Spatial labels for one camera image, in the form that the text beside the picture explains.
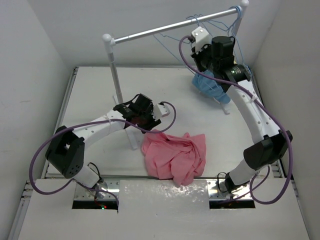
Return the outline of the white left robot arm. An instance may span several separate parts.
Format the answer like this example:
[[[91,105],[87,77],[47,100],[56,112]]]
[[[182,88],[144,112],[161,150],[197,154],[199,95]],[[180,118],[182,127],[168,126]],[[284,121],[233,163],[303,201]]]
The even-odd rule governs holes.
[[[150,131],[169,113],[163,103],[153,104],[150,98],[140,93],[135,101],[117,104],[108,113],[91,121],[90,125],[71,130],[66,126],[58,128],[58,136],[51,140],[45,157],[66,179],[74,179],[87,188],[93,188],[100,177],[84,164],[88,147],[131,124]]]

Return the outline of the pink t shirt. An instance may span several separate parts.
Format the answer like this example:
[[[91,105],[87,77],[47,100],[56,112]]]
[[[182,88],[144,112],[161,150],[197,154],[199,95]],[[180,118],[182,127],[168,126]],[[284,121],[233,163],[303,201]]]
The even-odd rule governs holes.
[[[172,179],[177,186],[188,186],[202,176],[206,166],[206,136],[174,136],[147,133],[141,145],[147,174],[160,180]]]

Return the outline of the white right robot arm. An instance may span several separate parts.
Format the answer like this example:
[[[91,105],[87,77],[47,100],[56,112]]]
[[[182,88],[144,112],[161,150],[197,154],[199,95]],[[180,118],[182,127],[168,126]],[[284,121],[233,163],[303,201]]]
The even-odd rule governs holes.
[[[243,65],[235,63],[234,37],[199,40],[192,36],[189,40],[194,44],[191,57],[198,71],[213,74],[240,111],[253,141],[253,145],[243,151],[243,160],[225,176],[225,189],[231,193],[247,184],[262,168],[281,159],[288,149],[287,140],[292,140],[293,136],[288,130],[282,131],[262,110],[249,72]]]

